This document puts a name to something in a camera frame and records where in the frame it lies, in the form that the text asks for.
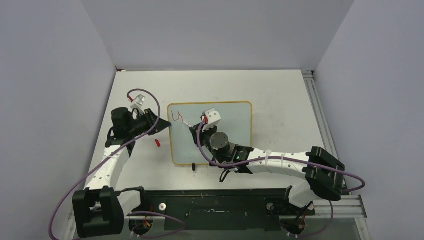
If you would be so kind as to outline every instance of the wall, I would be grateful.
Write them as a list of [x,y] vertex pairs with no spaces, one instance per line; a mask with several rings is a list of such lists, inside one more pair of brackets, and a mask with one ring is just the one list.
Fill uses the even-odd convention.
[[[115,75],[79,0],[0,3],[1,239],[48,239],[87,171]],[[62,239],[70,199],[54,233]]]
[[423,10],[356,0],[315,73],[339,157],[368,183],[373,240],[424,236]]
[[122,69],[315,70],[354,0],[82,0]]

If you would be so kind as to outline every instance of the gray wall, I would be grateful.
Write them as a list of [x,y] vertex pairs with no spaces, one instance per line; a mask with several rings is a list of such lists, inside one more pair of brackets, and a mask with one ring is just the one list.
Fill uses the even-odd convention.
[[315,70],[354,0],[82,0],[124,69]]
[[315,73],[339,157],[368,183],[373,240],[424,236],[423,10],[356,0]]
[[1,239],[48,238],[53,208],[88,169],[114,75],[79,0],[1,1]]

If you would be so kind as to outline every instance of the tabletop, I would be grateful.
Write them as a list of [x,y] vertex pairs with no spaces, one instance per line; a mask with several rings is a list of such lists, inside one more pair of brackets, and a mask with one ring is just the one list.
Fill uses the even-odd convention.
[[[127,92],[136,88],[151,92],[159,100],[160,117],[165,120],[171,103],[251,102],[254,148],[297,153],[309,151],[312,146],[324,147],[300,70],[122,71],[116,73],[90,169],[103,159],[107,134],[112,127],[111,111],[129,108]],[[146,96],[143,107],[157,113],[155,101],[147,94],[140,94]],[[116,190],[138,186],[156,191],[270,189],[287,188],[301,181],[280,174],[230,173],[225,182],[220,183],[221,172],[217,167],[197,166],[193,171],[191,166],[175,165],[169,131],[164,130],[136,142]]]

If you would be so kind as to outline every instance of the yellow border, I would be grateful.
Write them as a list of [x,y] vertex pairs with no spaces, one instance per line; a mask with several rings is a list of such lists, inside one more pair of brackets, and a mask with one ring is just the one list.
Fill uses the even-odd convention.
[[[170,106],[172,105],[193,105],[193,104],[241,104],[241,103],[247,103],[250,104],[250,146],[253,146],[253,105],[250,101],[206,101],[206,102],[181,102],[181,103],[171,103],[166,108],[166,114],[168,115],[168,122],[171,122],[170,119]],[[171,136],[171,128],[169,128],[169,142],[171,145],[171,156],[172,156],[172,162],[175,165],[178,166],[191,166],[191,163],[176,163],[174,161],[174,151],[172,146],[172,136]],[[201,165],[209,165],[208,163],[195,163],[197,166]]]

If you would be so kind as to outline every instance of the white table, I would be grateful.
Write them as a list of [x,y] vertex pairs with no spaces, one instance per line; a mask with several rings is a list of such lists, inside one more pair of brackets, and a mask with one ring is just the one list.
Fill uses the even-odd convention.
[[[250,101],[253,147],[289,153],[309,151],[312,146],[324,147],[300,70],[123,71],[116,74],[90,169],[103,158],[112,127],[111,111],[129,107],[126,95],[135,88],[155,95],[161,104],[160,116],[165,120],[171,103]],[[144,95],[143,107],[156,113],[155,101]],[[155,139],[161,147],[156,146]],[[224,183],[219,183],[221,172],[217,167],[197,166],[193,172],[191,166],[174,165],[169,131],[164,130],[137,141],[116,190],[137,186],[146,190],[287,188],[298,182],[279,174],[230,173]]]

